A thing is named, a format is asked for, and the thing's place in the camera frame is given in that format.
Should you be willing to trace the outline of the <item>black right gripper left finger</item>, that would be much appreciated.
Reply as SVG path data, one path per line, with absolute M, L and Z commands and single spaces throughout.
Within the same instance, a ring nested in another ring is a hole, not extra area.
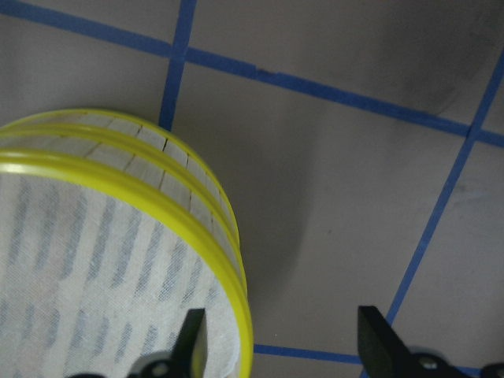
M 208 361 L 206 311 L 189 309 L 169 359 L 169 377 L 205 375 Z

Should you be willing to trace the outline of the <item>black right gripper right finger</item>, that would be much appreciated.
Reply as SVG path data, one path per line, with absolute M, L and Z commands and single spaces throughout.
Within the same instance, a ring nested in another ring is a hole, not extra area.
M 371 378 L 420 376 L 413 354 L 375 306 L 358 307 L 358 355 Z

